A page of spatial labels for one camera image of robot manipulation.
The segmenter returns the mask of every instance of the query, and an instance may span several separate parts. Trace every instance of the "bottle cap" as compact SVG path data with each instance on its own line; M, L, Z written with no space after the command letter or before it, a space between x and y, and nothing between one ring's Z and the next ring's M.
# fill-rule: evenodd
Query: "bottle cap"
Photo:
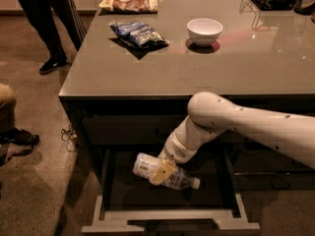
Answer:
M199 189L199 187L200 187L200 179L195 177L191 187L194 188L194 189Z

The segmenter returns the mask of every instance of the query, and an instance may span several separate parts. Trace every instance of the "black shoe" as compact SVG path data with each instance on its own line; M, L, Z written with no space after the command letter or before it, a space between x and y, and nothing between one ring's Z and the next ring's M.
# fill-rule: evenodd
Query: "black shoe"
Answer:
M32 135L29 131L13 128L5 133L0 133L0 145L9 143L33 147L39 143L39 135Z
M65 59L62 60L55 60L53 58L50 58L43 66L39 69L39 73L41 75L46 75L51 73L54 69L57 67L63 67L67 65L67 61Z

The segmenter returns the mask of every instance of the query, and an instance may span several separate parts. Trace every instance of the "white bowl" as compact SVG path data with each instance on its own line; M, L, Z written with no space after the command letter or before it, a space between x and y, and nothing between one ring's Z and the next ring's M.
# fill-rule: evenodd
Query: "white bowl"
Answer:
M200 47L208 47L216 41L223 30L223 26L211 19L195 19L187 24L189 37Z

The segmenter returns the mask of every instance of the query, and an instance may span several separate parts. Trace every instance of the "clear water bottle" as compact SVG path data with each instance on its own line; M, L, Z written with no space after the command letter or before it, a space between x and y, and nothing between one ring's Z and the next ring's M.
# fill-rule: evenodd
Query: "clear water bottle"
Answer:
M150 179L155 174L160 159L145 153L139 153L134 164L133 172L135 175ZM161 182L163 186L174 190L182 190L188 187L199 189L200 180L190 176L187 171L176 166L175 172L166 180Z

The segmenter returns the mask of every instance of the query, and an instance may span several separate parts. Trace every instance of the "concrete floor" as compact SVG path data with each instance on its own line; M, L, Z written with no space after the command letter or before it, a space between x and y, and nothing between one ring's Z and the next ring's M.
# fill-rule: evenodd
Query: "concrete floor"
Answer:
M88 28L92 17L82 17ZM68 61L76 50L56 19ZM0 147L0 235L81 235L92 224L99 183L85 152L63 142L69 121L58 93L70 66L41 76L48 53L24 17L0 17L0 83L16 92L16 124L40 135L40 144ZM315 235L315 191L243 192L261 235Z

